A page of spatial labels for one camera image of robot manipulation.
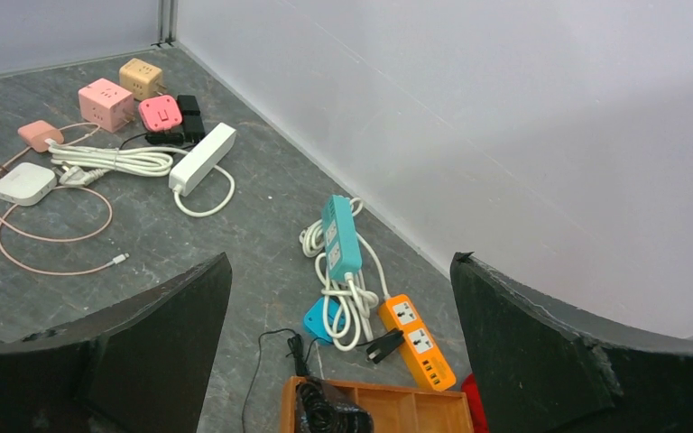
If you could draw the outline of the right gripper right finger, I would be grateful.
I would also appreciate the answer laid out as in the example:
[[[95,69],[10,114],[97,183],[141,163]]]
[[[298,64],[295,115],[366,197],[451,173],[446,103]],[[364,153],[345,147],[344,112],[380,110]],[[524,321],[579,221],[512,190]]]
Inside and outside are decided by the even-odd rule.
[[[599,317],[457,253],[450,279],[493,432],[693,432],[693,341]]]

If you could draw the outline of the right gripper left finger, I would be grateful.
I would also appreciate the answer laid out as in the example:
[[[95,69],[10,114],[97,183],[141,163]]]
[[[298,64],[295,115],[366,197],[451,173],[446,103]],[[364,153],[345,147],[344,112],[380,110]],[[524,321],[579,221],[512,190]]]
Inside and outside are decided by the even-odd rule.
[[[0,342],[0,432],[193,432],[233,272],[219,254],[129,299]]]

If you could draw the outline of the orange power strip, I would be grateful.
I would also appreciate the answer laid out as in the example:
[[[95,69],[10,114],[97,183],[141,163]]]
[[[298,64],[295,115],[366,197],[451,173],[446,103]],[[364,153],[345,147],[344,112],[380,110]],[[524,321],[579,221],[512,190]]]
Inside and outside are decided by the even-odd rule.
[[[407,295],[388,298],[377,314],[388,330],[402,331],[399,352],[420,388],[443,392],[457,383],[447,359]]]

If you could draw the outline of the blue folding extension socket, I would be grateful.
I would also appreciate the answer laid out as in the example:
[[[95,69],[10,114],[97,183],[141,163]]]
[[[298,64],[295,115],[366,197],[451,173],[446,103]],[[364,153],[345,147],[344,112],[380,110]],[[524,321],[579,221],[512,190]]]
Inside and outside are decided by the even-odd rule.
[[[333,337],[327,329],[333,327],[337,313],[341,309],[341,303],[335,298],[325,299],[320,297],[307,311],[302,320],[304,330],[313,338],[317,338],[325,345],[333,345]],[[343,333],[346,326],[348,310],[344,310],[338,317],[337,332]]]

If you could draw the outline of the white charger plug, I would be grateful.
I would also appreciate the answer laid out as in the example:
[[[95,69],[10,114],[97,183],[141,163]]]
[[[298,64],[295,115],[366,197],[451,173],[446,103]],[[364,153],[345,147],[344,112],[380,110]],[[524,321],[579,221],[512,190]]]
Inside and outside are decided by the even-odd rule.
[[[52,170],[21,162],[0,178],[0,199],[29,207],[39,203],[56,185],[57,177]]]

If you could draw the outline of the teal power strip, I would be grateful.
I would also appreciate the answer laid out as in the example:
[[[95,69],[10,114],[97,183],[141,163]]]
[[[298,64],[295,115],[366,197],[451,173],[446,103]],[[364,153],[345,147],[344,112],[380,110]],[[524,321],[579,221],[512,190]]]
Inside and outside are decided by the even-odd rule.
[[[353,280],[363,261],[350,199],[331,195],[321,220],[329,277],[338,282]]]

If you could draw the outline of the white usb power strip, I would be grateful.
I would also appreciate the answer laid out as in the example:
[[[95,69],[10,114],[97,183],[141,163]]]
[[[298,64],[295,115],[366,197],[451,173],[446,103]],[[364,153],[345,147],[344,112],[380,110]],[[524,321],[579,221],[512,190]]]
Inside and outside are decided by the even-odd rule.
[[[232,149],[236,129],[221,123],[211,130],[171,170],[169,188],[183,197],[208,175]]]

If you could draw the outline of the pink folding plug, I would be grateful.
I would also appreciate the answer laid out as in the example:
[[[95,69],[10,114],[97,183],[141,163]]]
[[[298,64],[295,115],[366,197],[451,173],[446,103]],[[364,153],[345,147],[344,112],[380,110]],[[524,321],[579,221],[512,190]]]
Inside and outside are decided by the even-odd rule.
[[[146,98],[137,108],[143,126],[149,132],[169,131],[182,123],[177,101],[170,95]]]

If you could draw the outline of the orange pink usb charger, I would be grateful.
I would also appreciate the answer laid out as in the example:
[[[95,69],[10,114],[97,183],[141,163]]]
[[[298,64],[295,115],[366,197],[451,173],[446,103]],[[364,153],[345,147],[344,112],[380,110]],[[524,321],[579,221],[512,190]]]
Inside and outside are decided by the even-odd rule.
[[[35,152],[44,153],[49,150],[48,140],[56,144],[64,144],[61,130],[44,120],[25,124],[17,129],[20,138]]]

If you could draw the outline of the pink plug adapter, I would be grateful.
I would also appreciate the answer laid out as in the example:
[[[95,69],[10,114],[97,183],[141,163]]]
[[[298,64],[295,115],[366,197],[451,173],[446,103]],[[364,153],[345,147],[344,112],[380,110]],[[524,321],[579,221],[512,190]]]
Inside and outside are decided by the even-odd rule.
[[[110,133],[134,119],[134,95],[106,78],[80,88],[78,97],[81,116]]]

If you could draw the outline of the wooden cube adapter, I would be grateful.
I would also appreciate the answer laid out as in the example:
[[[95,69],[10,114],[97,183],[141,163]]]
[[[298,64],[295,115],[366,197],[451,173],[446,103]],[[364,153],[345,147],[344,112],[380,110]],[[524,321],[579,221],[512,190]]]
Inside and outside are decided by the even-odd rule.
[[[130,59],[119,69],[119,85],[142,101],[166,91],[162,69],[137,58]]]

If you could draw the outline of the black power adapter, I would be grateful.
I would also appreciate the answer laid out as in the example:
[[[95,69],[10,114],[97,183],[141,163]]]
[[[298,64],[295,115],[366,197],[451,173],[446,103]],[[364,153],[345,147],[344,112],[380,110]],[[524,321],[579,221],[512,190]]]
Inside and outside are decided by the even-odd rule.
[[[374,364],[379,364],[403,343],[403,331],[398,328],[393,328],[387,331],[383,336],[364,343],[366,346],[366,359]]]

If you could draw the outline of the small black adapter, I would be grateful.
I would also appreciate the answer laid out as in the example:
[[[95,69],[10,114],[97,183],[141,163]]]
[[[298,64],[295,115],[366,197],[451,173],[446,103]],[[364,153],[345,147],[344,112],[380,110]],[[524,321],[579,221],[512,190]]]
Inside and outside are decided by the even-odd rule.
[[[201,115],[199,102],[193,95],[177,95],[177,104],[183,116]]]

